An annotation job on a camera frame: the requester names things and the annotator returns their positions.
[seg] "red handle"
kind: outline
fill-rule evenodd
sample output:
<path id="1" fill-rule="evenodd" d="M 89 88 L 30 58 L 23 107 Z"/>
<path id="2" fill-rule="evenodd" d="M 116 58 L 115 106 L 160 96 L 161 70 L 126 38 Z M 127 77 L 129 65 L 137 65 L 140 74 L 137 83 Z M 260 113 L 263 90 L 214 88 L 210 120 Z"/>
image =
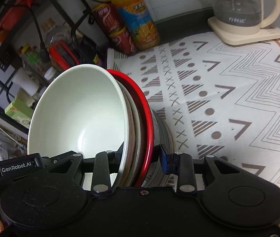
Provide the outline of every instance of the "red handle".
<path id="1" fill-rule="evenodd" d="M 65 44 L 63 41 L 57 41 L 52 44 L 52 47 L 49 49 L 49 53 L 54 58 L 54 60 L 59 64 L 60 68 L 63 70 L 67 70 L 70 68 L 70 65 L 68 62 L 63 58 L 63 56 L 57 51 L 56 47 L 60 45 L 74 60 L 75 64 L 79 64 L 79 60 L 76 58 L 76 56 L 72 53 L 70 48 Z"/>

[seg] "screw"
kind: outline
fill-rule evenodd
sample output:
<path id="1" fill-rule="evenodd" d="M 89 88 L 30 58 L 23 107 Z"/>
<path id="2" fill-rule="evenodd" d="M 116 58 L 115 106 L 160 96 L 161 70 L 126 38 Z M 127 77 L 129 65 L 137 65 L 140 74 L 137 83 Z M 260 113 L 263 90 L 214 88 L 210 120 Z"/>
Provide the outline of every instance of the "screw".
<path id="1" fill-rule="evenodd" d="M 142 191 L 140 191 L 140 194 L 141 194 L 141 195 L 148 195 L 149 192 L 148 192 L 147 190 L 142 190 Z"/>
<path id="2" fill-rule="evenodd" d="M 195 190 L 195 187 L 190 184 L 184 184 L 179 188 L 182 192 L 192 192 Z"/>
<path id="3" fill-rule="evenodd" d="M 93 190 L 97 193 L 108 191 L 109 187 L 105 184 L 97 184 L 93 187 Z"/>

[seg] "bottle cap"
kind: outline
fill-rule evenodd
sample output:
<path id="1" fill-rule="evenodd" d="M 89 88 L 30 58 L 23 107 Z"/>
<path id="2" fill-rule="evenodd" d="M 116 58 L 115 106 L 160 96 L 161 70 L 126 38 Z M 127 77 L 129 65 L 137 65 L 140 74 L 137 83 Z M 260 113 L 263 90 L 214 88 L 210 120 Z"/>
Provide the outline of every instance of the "bottle cap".
<path id="1" fill-rule="evenodd" d="M 21 53 L 25 53 L 29 47 L 30 47 L 30 45 L 28 43 L 25 44 L 23 49 L 21 50 Z"/>
<path id="2" fill-rule="evenodd" d="M 52 79 L 54 74 L 56 74 L 56 72 L 57 72 L 57 70 L 54 67 L 50 67 L 44 75 L 45 79 L 47 79 L 47 80 Z"/>

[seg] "electric kettle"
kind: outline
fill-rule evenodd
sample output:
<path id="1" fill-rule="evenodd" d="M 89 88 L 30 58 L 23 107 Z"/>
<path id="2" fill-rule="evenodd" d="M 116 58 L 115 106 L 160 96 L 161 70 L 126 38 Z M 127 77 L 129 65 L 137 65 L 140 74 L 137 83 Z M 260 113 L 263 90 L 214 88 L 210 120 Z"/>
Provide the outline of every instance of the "electric kettle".
<path id="1" fill-rule="evenodd" d="M 267 28 L 280 14 L 280 0 L 275 0 L 272 13 L 265 19 L 263 0 L 213 0 L 213 10 L 215 17 L 208 20 L 209 25 L 227 43 L 236 45 L 280 38 L 280 29 Z"/>

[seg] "soda can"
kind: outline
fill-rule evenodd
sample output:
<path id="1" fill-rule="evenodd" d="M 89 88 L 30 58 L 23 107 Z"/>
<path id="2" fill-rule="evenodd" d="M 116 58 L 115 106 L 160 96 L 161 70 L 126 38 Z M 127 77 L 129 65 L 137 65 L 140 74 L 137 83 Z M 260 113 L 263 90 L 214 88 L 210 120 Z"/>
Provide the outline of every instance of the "soda can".
<path id="1" fill-rule="evenodd" d="M 119 29 L 118 31 L 111 33 L 109 38 L 113 41 L 117 51 L 126 55 L 132 55 L 136 52 L 136 44 L 126 27 Z"/>
<path id="2" fill-rule="evenodd" d="M 92 14 L 106 34 L 113 33 L 124 26 L 118 12 L 111 3 L 99 4 L 92 10 Z"/>

